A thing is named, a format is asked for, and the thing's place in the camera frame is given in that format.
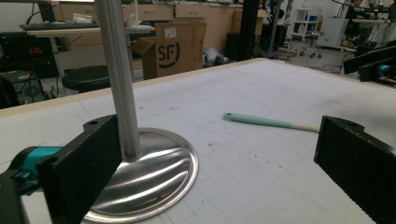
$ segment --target white wall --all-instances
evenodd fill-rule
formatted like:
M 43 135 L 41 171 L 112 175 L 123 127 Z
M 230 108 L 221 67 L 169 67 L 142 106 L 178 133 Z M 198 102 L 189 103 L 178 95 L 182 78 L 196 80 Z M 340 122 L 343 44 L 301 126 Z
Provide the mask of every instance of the white wall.
M 22 31 L 20 25 L 25 24 L 32 15 L 32 3 L 0 3 L 0 33 Z M 40 13 L 33 16 L 32 22 L 41 20 Z

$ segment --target stool seat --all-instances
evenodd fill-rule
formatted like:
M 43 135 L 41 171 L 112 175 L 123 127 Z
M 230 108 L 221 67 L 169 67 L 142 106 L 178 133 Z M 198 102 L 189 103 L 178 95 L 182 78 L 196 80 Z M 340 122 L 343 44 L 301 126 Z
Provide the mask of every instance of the stool seat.
M 97 91 L 110 87 L 107 66 L 88 66 L 74 69 L 64 75 L 62 84 L 78 92 Z

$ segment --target black rubber pad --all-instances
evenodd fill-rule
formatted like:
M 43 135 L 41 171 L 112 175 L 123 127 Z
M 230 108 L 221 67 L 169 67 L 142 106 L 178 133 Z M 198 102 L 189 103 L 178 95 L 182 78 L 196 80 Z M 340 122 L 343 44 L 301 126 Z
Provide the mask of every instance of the black rubber pad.
M 314 161 L 373 221 L 396 223 L 393 147 L 357 123 L 324 116 Z
M 92 120 L 55 155 L 37 163 L 53 223 L 80 223 L 121 163 L 117 116 Z

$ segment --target stainless steel base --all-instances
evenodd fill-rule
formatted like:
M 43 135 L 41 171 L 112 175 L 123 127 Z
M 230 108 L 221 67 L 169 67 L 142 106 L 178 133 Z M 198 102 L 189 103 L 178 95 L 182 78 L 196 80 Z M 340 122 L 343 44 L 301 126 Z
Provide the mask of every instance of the stainless steel base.
M 140 128 L 140 153 L 123 162 L 84 217 L 89 223 L 136 222 L 177 203 L 198 175 L 198 156 L 183 137 Z

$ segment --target chair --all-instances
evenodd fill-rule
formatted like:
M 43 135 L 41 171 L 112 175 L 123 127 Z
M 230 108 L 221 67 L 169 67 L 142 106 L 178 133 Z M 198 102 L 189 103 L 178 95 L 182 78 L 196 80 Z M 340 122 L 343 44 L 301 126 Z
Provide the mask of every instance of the chair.
M 316 55 L 316 52 L 318 52 L 318 58 L 321 58 L 320 50 L 318 48 L 313 47 L 314 44 L 314 36 L 319 36 L 319 35 L 324 35 L 323 32 L 319 31 L 308 31 L 306 32 L 307 35 L 311 35 L 311 43 L 309 44 L 309 47 L 303 47 L 303 49 L 300 52 L 300 56 L 304 56 L 306 51 L 310 51 L 311 55 L 309 56 L 310 58 L 313 58 Z
M 67 89 L 78 91 L 97 91 L 110 87 L 106 65 L 88 66 L 74 69 L 64 75 L 62 84 Z

